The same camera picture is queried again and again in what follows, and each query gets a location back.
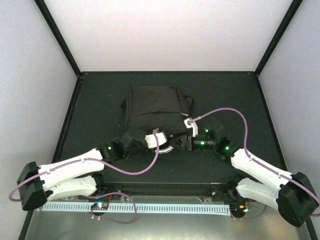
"wire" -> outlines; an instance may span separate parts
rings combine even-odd
[[[109,218],[109,217],[105,217],[105,216],[95,216],[94,215],[94,210],[98,210],[99,208],[95,208],[95,209],[91,209],[91,216],[97,217],[98,219],[104,219],[104,220],[109,220],[111,222],[117,223],[117,224],[132,224],[133,222],[135,222],[138,219],[138,210],[137,210],[137,206],[136,203],[134,202],[134,200],[129,197],[127,194],[122,193],[122,192],[110,192],[110,193],[106,193],[104,195],[101,196],[85,196],[88,199],[99,199],[99,198],[103,198],[103,197],[107,197],[107,196],[112,196],[112,195],[121,195],[121,196],[125,196],[126,198],[128,198],[130,200],[130,202],[132,202],[133,204],[133,208],[134,208],[134,216],[130,221],[119,221],[119,220],[115,220],[113,218]]]
[[[253,217],[249,217],[249,218],[238,218],[238,217],[235,217],[232,212],[230,211],[230,215],[231,217],[233,218],[233,220],[240,220],[240,221],[250,221],[250,220],[257,220],[258,218],[260,218],[263,214],[266,213],[267,211],[267,205],[264,205],[264,208],[262,210],[261,213],[259,213],[257,216],[253,216]]]
[[[156,152],[155,152],[155,155],[154,155],[154,158],[152,160],[152,162],[150,163],[150,165],[148,167],[146,167],[144,170],[142,171],[138,171],[138,172],[129,172],[129,171],[125,171],[125,170],[122,170],[120,168],[117,168],[115,166],[112,166],[111,164],[105,162],[105,161],[102,161],[102,160],[99,160],[99,159],[95,159],[95,158],[85,158],[84,161],[95,161],[95,162],[99,162],[99,163],[102,163],[104,165],[106,165],[107,167],[113,169],[113,170],[116,170],[122,174],[126,174],[126,175],[131,175],[131,176],[136,176],[136,175],[140,175],[140,174],[144,174],[145,172],[147,172],[149,169],[151,169],[153,167],[153,165],[156,163],[157,159],[158,159],[158,156],[159,156],[159,141],[158,141],[158,137],[156,135],[155,132],[152,133],[155,137],[155,141],[156,141]],[[82,162],[83,160],[82,159],[77,159],[77,160],[73,160],[73,161],[70,161],[70,162],[66,162],[66,163],[63,163],[59,166],[56,166],[56,167],[53,167],[49,170],[49,172],[47,171],[44,171],[42,173],[38,173],[32,177],[29,177],[28,179],[22,181],[20,184],[18,184],[9,194],[9,200],[12,201],[12,202],[20,202],[21,199],[16,199],[16,198],[13,198],[13,195],[14,193],[19,189],[21,188],[23,185],[29,183],[30,181],[42,176],[42,175],[45,175],[45,174],[49,174],[50,172],[52,171],[55,171],[57,169],[60,169],[62,167],[65,167],[65,166],[68,166],[70,164],[74,164],[74,163],[78,163],[78,162]]]
[[[207,112],[206,114],[204,115],[201,115],[201,116],[198,116],[196,117],[195,119],[192,119],[190,120],[191,123],[194,123],[196,121],[199,121],[200,119],[203,119],[207,116],[209,116],[210,114],[213,114],[213,113],[216,113],[216,112],[220,112],[220,111],[232,111],[232,112],[236,112],[237,114],[239,114],[243,120],[243,123],[244,123],[244,140],[243,140],[243,149],[244,149],[244,152],[245,154],[248,156],[248,158],[250,158],[252,161],[254,161],[256,164],[264,167],[265,169],[269,170],[270,172],[272,172],[273,174],[281,177],[281,178],[284,178],[288,181],[290,181],[291,183],[295,184],[296,186],[298,186],[299,188],[301,188],[302,190],[304,190],[307,194],[309,194],[319,205],[320,205],[320,199],[315,195],[313,194],[309,189],[307,189],[305,186],[301,185],[300,183],[298,183],[297,181],[287,177],[287,176],[284,176],[282,174],[280,174],[279,172],[273,170],[272,168],[264,165],[262,162],[259,162],[258,160],[254,159],[254,158],[251,158],[249,152],[248,152],[248,149],[247,149],[247,140],[248,140],[248,123],[247,123],[247,120],[245,118],[245,116],[237,109],[234,109],[234,108],[231,108],[231,107],[222,107],[222,108],[218,108],[218,109],[215,109],[215,110],[212,110],[212,111],[209,111]],[[312,217],[320,217],[320,213],[315,213],[315,214],[312,214],[311,215]]]

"black fabric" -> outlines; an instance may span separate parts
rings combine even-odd
[[[188,132],[184,120],[190,115],[181,90],[172,85],[134,86],[126,102],[127,131],[133,126],[151,134],[159,129],[168,137]]]

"black frame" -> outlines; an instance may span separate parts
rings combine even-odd
[[[71,120],[72,115],[73,115],[73,110],[74,110],[75,104],[77,102],[79,93],[80,93],[80,89],[81,89],[82,79],[83,79],[83,74],[84,73],[82,73],[81,70],[79,69],[79,67],[78,67],[74,57],[72,56],[72,53],[70,52],[70,50],[68,48],[68,45],[67,45],[66,41],[64,40],[64,38],[63,38],[63,36],[62,36],[62,34],[61,34],[61,32],[60,32],[55,20],[53,19],[53,17],[51,15],[51,13],[50,13],[45,1],[44,0],[34,0],[34,1],[35,1],[36,5],[38,6],[41,14],[43,15],[45,21],[47,22],[48,26],[50,27],[50,29],[51,29],[54,37],[56,38],[58,44],[60,45],[65,57],[67,58],[68,62],[70,63],[75,75],[77,76],[77,81],[76,81],[76,84],[75,84],[75,87],[74,87],[74,90],[73,90],[73,93],[72,93],[72,97],[71,97],[71,100],[70,100],[70,103],[69,103],[69,106],[68,106],[68,109],[67,109],[67,113],[66,113],[66,116],[65,116],[65,119],[64,119],[64,122],[63,122],[63,125],[62,125],[62,129],[61,129],[61,132],[60,132],[60,135],[59,135],[59,139],[58,139],[58,142],[57,142],[57,145],[56,145],[56,148],[55,148],[55,151],[54,151],[54,155],[53,155],[53,158],[52,158],[52,162],[56,162],[60,158],[61,153],[62,153],[63,144],[64,144],[65,138],[66,138],[66,133],[68,131],[68,127],[70,125],[69,123],[70,123],[70,120]],[[289,26],[291,20],[295,16],[295,14],[296,14],[297,10],[299,9],[299,7],[300,7],[302,2],[303,2],[303,0],[293,0],[292,1],[290,7],[288,8],[285,16],[282,19],[279,27],[277,28],[277,30],[276,30],[271,42],[269,43],[264,55],[262,56],[262,58],[261,58],[261,60],[260,60],[260,62],[258,64],[256,70],[254,71],[254,74],[257,77],[257,83],[258,83],[258,86],[259,86],[259,90],[260,90],[261,96],[263,97],[263,103],[264,103],[266,112],[268,114],[268,120],[270,122],[270,126],[272,128],[274,139],[276,141],[276,145],[277,145],[279,154],[281,156],[282,162],[284,162],[284,157],[283,157],[283,154],[282,154],[282,151],[281,151],[281,148],[280,148],[280,144],[279,144],[279,141],[278,141],[278,138],[277,138],[277,134],[276,134],[276,131],[275,131],[271,116],[270,116],[270,112],[269,112],[269,109],[268,109],[268,106],[267,106],[267,102],[266,102],[266,100],[264,98],[264,94],[263,94],[263,91],[262,91],[262,88],[261,88],[261,84],[260,84],[260,81],[259,81],[259,75],[261,74],[262,70],[266,66],[269,58],[271,57],[272,53],[274,52],[277,44],[279,43],[281,37],[285,33],[287,27]],[[33,215],[33,211],[29,211],[27,213],[27,216],[25,218],[25,221],[24,221],[24,224],[23,224],[20,236],[19,236],[19,240],[24,240],[26,238],[27,231],[28,231],[28,228],[29,228],[29,224],[30,224],[31,219],[32,219],[32,215]],[[318,237],[317,237],[315,228],[314,228],[313,223],[312,223],[310,218],[306,221],[306,226],[307,226],[310,238],[312,240],[317,240]]]

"white wall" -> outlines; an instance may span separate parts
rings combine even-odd
[[[0,239],[15,240],[26,212],[9,192],[26,163],[51,161],[76,83],[32,0],[0,2],[0,76]]]
[[[46,0],[81,71],[254,71],[292,0]]]
[[[260,80],[288,169],[320,196],[320,1],[304,0]],[[320,237],[320,218],[312,218]]]

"purple cable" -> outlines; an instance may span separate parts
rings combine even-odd
[[[231,108],[231,107],[222,107],[222,108],[218,108],[218,109],[215,109],[215,110],[212,110],[212,111],[209,111],[207,112],[206,114],[202,115],[202,116],[198,116],[196,117],[195,119],[192,119],[190,122],[191,123],[194,123],[200,119],[203,119],[207,116],[209,116],[210,114],[213,114],[213,113],[216,113],[216,112],[220,112],[220,111],[232,111],[232,112],[236,112],[237,114],[239,114],[243,120],[243,123],[244,123],[244,141],[243,141],[243,149],[244,149],[244,152],[245,154],[248,156],[248,158],[250,158],[252,161],[254,161],[256,164],[260,165],[261,167],[264,167],[265,169],[269,170],[270,172],[272,172],[273,174],[281,177],[281,178],[284,178],[288,181],[290,181],[291,183],[295,184],[296,186],[298,186],[299,188],[301,188],[302,190],[304,190],[306,193],[308,193],[319,205],[320,205],[320,199],[315,195],[313,194],[309,189],[307,189],[305,186],[301,185],[300,183],[298,183],[297,181],[287,177],[287,176],[284,176],[282,174],[279,174],[279,172],[271,169],[270,167],[264,165],[263,163],[259,162],[258,160],[254,159],[254,158],[251,158],[249,152],[248,152],[248,149],[247,149],[247,139],[248,139],[248,123],[247,123],[247,120],[245,118],[245,116],[237,109],[234,109],[234,108]],[[311,215],[312,217],[320,217],[320,213],[317,213],[317,214],[312,214]]]
[[[257,216],[253,216],[253,217],[249,217],[249,218],[238,218],[235,217],[232,212],[230,212],[231,217],[233,218],[233,220],[241,220],[241,221],[250,221],[250,220],[257,220],[258,218],[260,218],[263,214],[265,214],[265,212],[267,211],[267,205],[264,205],[263,211],[261,213],[259,213]]]
[[[105,216],[100,216],[100,219],[109,220],[109,221],[117,223],[117,224],[132,224],[133,222],[135,222],[138,219],[137,206],[136,206],[135,202],[133,201],[133,199],[131,197],[129,197],[127,194],[124,194],[122,192],[110,192],[110,193],[106,193],[106,194],[101,195],[101,196],[84,196],[84,197],[86,197],[88,199],[99,199],[99,198],[107,197],[107,196],[110,196],[110,195],[122,195],[122,196],[125,196],[126,198],[128,198],[133,204],[134,216],[130,221],[119,221],[119,220],[115,220],[115,219],[112,219],[112,218],[109,218],[109,217],[105,217]],[[92,217],[96,217],[94,215],[94,213],[93,213],[94,210],[99,210],[99,208],[97,207],[97,208],[91,210],[91,216]]]
[[[144,170],[142,170],[142,171],[138,171],[138,172],[124,171],[124,170],[122,170],[122,169],[120,169],[120,168],[117,168],[117,167],[115,167],[115,166],[112,166],[111,164],[109,164],[109,163],[107,163],[107,162],[104,162],[104,161],[102,161],[102,160],[95,159],[95,158],[86,158],[86,159],[84,159],[84,160],[85,160],[85,161],[96,161],[96,162],[102,163],[102,164],[106,165],[107,167],[109,167],[109,168],[111,168],[111,169],[114,169],[114,170],[116,170],[116,171],[118,171],[118,172],[120,172],[120,173],[122,173],[122,174],[126,174],[126,175],[135,176],[135,175],[144,174],[145,172],[147,172],[149,169],[151,169],[151,168],[153,167],[153,165],[155,164],[155,162],[157,161],[157,158],[158,158],[158,156],[159,156],[159,149],[160,149],[160,147],[159,147],[158,137],[157,137],[157,135],[156,135],[155,132],[153,132],[152,134],[154,135],[155,141],[156,141],[156,152],[155,152],[155,156],[154,156],[152,162],[150,163],[150,165],[149,165],[146,169],[144,169]],[[36,174],[36,175],[34,175],[34,176],[32,176],[32,177],[29,177],[28,179],[26,179],[26,180],[24,180],[23,182],[21,182],[20,184],[18,184],[18,185],[10,192],[10,194],[9,194],[9,200],[12,201],[12,202],[20,202],[21,199],[13,198],[13,195],[14,195],[14,193],[15,193],[19,188],[21,188],[23,185],[27,184],[28,182],[30,182],[30,181],[32,181],[32,180],[34,180],[34,179],[36,179],[36,178],[38,178],[38,177],[40,177],[40,176],[42,176],[42,175],[50,174],[50,172],[52,172],[52,171],[54,171],[54,170],[57,170],[57,169],[60,169],[60,168],[62,168],[62,167],[65,167],[65,166],[67,166],[67,165],[74,164],[74,163],[78,163],[78,162],[82,162],[82,159],[77,159],[77,160],[73,160],[73,161],[70,161],[70,162],[66,162],[66,163],[64,163],[64,164],[61,164],[61,165],[59,165],[59,166],[56,166],[56,167],[51,168],[49,172],[44,171],[44,172],[42,172],[42,173]]]

